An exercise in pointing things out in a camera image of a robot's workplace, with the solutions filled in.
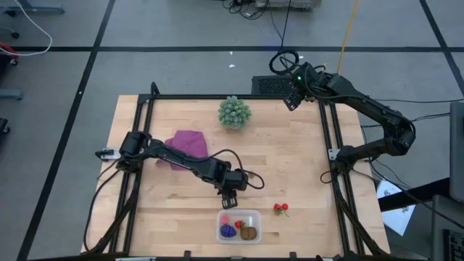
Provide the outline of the purple folded cloth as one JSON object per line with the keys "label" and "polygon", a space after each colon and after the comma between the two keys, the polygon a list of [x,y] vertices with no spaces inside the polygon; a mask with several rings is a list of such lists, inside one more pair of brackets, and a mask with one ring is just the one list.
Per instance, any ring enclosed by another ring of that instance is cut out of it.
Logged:
{"label": "purple folded cloth", "polygon": [[207,144],[203,132],[195,130],[177,130],[165,144],[194,157],[207,157]]}

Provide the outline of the red wheeled cart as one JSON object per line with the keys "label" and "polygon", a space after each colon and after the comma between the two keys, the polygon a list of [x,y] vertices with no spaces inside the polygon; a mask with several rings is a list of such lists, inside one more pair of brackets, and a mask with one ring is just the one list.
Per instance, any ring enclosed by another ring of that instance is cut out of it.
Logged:
{"label": "red wheeled cart", "polygon": [[17,66],[19,63],[19,55],[17,52],[9,45],[0,41],[0,55],[8,56],[9,63],[13,66]]}

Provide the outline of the purple toy grape bunch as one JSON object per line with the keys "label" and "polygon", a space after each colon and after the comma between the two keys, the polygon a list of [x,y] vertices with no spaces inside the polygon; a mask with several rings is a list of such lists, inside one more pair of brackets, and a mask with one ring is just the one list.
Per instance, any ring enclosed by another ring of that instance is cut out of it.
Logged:
{"label": "purple toy grape bunch", "polygon": [[236,234],[237,234],[237,231],[232,225],[229,225],[229,224],[221,225],[221,227],[220,227],[220,235],[222,237],[229,239],[229,238],[235,237]]}

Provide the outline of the grey desk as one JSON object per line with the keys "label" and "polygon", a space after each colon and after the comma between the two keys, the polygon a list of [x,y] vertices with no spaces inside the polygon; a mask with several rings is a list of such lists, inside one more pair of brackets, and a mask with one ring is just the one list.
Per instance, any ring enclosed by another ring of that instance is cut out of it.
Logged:
{"label": "grey desk", "polygon": [[433,198],[431,260],[444,261],[443,230],[464,233],[464,204],[445,196]]}

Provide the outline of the clear plastic tupperware container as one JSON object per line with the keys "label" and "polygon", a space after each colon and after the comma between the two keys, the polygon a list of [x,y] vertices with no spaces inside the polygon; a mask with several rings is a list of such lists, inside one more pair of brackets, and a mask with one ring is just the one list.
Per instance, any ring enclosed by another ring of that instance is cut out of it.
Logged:
{"label": "clear plastic tupperware container", "polygon": [[[229,225],[232,225],[237,234],[233,238],[224,238],[220,235],[220,227],[223,225],[221,223],[221,217],[227,215],[230,218]],[[246,223],[246,227],[255,227],[257,229],[257,238],[252,241],[245,241],[240,237],[240,230],[237,229],[234,223],[237,220],[243,220]],[[216,239],[221,244],[258,244],[260,243],[262,238],[262,219],[261,214],[256,210],[221,210],[217,214],[217,222],[216,222]]]}

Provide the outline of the green artificial succulent plant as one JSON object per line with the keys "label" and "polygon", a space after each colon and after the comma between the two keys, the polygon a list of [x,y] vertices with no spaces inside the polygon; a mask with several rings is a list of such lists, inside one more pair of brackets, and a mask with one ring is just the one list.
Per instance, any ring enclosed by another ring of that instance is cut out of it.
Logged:
{"label": "green artificial succulent plant", "polygon": [[220,103],[218,120],[226,128],[241,129],[252,116],[249,105],[237,96],[228,96]]}

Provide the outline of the grey cabinet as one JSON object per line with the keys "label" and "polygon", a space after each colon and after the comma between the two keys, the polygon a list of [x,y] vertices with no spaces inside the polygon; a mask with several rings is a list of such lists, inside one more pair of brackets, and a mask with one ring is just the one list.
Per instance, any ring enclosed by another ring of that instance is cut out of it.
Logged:
{"label": "grey cabinet", "polygon": [[450,104],[449,193],[464,203],[464,102]]}

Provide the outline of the silver metal case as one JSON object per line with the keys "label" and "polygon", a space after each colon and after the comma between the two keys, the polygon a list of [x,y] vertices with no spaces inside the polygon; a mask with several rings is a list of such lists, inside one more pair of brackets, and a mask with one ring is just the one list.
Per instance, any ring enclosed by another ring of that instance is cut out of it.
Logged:
{"label": "silver metal case", "polygon": [[318,8],[322,0],[253,0],[257,8],[272,7],[293,7],[296,9],[314,9]]}

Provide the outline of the black bar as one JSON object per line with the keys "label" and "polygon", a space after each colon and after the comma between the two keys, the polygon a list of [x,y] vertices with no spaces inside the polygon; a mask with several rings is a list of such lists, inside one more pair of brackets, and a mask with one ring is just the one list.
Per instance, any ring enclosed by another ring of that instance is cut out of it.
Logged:
{"label": "black bar", "polygon": [[423,186],[400,191],[378,200],[382,212],[396,210],[414,204],[430,202],[434,196],[450,198],[450,179],[443,178]]}

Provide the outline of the black perforated metal box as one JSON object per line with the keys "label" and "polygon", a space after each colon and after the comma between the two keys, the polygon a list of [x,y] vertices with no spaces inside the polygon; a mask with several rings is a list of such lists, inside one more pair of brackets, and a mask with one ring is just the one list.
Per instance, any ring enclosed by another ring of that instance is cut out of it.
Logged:
{"label": "black perforated metal box", "polygon": [[291,77],[287,75],[254,76],[252,94],[286,96],[291,92]]}

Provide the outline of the brown toy kiwi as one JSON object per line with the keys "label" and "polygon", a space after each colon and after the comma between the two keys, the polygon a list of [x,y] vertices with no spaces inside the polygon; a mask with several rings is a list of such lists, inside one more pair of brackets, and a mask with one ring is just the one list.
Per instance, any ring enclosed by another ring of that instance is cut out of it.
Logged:
{"label": "brown toy kiwi", "polygon": [[257,238],[257,229],[255,227],[243,227],[240,230],[240,237],[245,241],[252,241]]}

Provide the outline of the grey desk foot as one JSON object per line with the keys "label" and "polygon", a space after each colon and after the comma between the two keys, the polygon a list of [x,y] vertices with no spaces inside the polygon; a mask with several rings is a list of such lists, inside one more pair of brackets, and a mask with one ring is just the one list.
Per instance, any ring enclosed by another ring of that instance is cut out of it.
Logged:
{"label": "grey desk foot", "polygon": [[17,89],[0,88],[0,99],[23,99],[23,93]]}
{"label": "grey desk foot", "polygon": [[49,0],[12,0],[12,4],[0,3],[0,12],[10,17],[15,17],[22,13],[52,13],[63,14],[65,9],[61,3],[50,2]]}

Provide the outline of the white printed paper sheet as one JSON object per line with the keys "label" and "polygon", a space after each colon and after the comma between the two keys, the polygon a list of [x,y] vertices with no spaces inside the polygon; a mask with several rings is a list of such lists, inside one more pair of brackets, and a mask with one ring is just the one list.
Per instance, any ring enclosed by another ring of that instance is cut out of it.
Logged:
{"label": "white printed paper sheet", "polygon": [[[389,181],[380,181],[376,187],[377,198],[381,199],[392,194],[399,193],[401,190]],[[384,225],[392,229],[395,233],[403,236],[405,234],[410,218],[413,215],[415,205],[403,208],[383,211],[381,213]]]}

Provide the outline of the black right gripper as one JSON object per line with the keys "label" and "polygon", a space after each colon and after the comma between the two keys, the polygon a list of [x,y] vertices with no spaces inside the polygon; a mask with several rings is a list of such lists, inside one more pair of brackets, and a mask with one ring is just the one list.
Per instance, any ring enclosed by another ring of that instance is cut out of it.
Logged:
{"label": "black right gripper", "polygon": [[283,100],[289,111],[294,111],[294,106],[299,106],[303,96],[314,96],[315,91],[309,84],[310,63],[305,62],[302,65],[292,65],[291,74],[291,92]]}

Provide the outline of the black aluminium table frame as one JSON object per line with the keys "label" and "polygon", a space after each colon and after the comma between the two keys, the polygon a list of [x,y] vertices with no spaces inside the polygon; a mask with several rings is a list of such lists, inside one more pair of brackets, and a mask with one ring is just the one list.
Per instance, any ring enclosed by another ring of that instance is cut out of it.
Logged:
{"label": "black aluminium table frame", "polygon": [[[333,257],[356,250],[351,225],[339,228],[336,203],[328,183],[329,147],[325,133],[340,127],[343,142],[363,142],[357,112],[343,104],[320,110],[306,102],[289,111],[279,96],[246,96],[252,119],[234,132],[218,122],[221,95],[159,95],[153,103],[150,131],[165,140],[177,130],[201,131],[210,152],[234,166],[262,176],[262,190],[239,193],[239,209],[261,214],[258,244],[221,244],[216,239],[220,196],[210,184],[188,171],[173,171],[149,159],[140,174],[132,225],[122,223],[116,244],[102,254],[131,257]],[[274,204],[287,203],[285,215],[275,215]]]}

